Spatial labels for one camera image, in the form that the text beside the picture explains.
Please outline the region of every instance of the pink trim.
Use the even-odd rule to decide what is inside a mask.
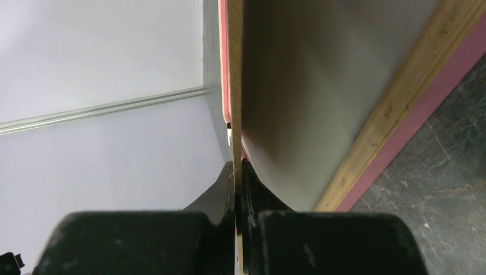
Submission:
[[[221,24],[221,97],[223,103],[223,118],[225,122],[231,121],[229,109],[229,88],[228,88],[228,33],[226,31],[226,0],[220,0],[220,24]]]
[[[447,61],[419,101],[344,197],[336,211],[349,211],[442,101],[486,52],[486,14]]]

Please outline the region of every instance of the concrete floor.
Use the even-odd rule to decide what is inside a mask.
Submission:
[[[402,218],[430,274],[486,270],[486,56],[351,211]]]

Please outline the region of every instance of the wooden board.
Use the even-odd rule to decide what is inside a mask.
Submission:
[[[315,211],[336,210],[485,10],[483,0],[439,3]]]
[[[226,1],[228,30],[229,100],[232,129],[233,174],[236,192],[241,187],[241,55],[243,1]]]

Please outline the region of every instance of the plywood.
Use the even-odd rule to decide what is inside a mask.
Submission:
[[[226,1],[226,28],[228,30],[228,71],[233,174],[236,192],[241,183],[241,56],[243,34],[243,1]]]
[[[486,2],[482,0],[443,0],[439,3],[316,211],[337,208],[485,10]]]
[[[437,3],[248,1],[243,143],[291,208],[314,209]]]

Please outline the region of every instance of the gray wall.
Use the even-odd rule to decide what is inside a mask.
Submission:
[[[0,156],[0,252],[24,272],[67,213],[181,209],[223,166],[204,97],[3,135]]]
[[[249,1],[243,141],[286,204],[316,206],[437,2]]]
[[[202,0],[0,1],[0,123],[202,85]]]

